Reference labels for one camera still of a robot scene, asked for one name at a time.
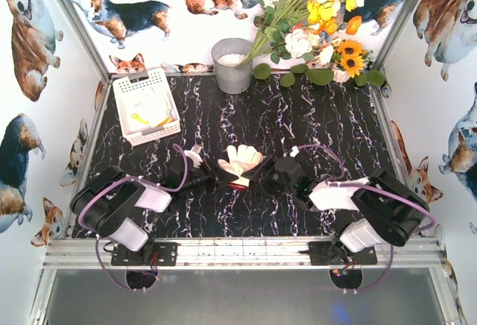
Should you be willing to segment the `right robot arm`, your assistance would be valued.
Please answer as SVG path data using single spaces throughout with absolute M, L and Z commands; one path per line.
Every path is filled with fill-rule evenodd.
M 243 176 L 263 192 L 284 192 L 304 211 L 331 209 L 360 212 L 362 218 L 339 230 L 325 256 L 348 258 L 370 247 L 404 246 L 416 232 L 435 223 L 426 202 L 384 170 L 358 180 L 324 180 L 307 177 L 292 156 L 267 157 Z

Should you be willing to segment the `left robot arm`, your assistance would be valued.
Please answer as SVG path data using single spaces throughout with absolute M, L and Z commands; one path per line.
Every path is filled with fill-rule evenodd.
M 102 239 L 114 241 L 138 253 L 151 237 L 131 219 L 137 209 L 164 213 L 192 192 L 214 192 L 236 185 L 239 177 L 208 160 L 178 158 L 158 184 L 126 174 L 112 165 L 84 186 L 70 202 L 79 225 Z

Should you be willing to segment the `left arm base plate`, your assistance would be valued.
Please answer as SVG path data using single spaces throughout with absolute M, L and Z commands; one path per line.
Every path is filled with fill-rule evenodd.
M 111 258 L 113 266 L 175 266 L 178 243 L 155 242 L 149 239 L 138 251 L 132 251 L 122 244 L 115 246 Z

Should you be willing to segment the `orange dotted glove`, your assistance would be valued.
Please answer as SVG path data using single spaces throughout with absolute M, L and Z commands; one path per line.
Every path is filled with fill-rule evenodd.
M 127 115 L 141 128 L 159 127 L 175 121 L 168 99 L 152 92 L 138 92 L 130 103 Z

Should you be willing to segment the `cream knit glove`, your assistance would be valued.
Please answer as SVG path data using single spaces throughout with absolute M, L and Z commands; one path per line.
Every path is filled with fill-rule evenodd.
M 234 184 L 248 187 L 250 180 L 242 175 L 255 168 L 263 161 L 263 155 L 253 146 L 229 145 L 227 147 L 228 160 L 219 159 L 218 165 L 224 171 L 238 177 Z

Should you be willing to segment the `white plastic storage basket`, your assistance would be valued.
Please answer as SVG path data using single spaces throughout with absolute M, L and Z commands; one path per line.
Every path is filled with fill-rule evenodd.
M 181 131 L 180 116 L 162 68 L 113 81 L 122 136 L 133 146 Z

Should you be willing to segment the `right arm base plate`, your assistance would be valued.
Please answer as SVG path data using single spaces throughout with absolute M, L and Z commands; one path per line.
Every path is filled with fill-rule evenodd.
M 335 236 L 313 237 L 300 255 L 309 257 L 311 265 L 376 265 L 378 259 L 374 247 L 366 247 L 353 253 Z

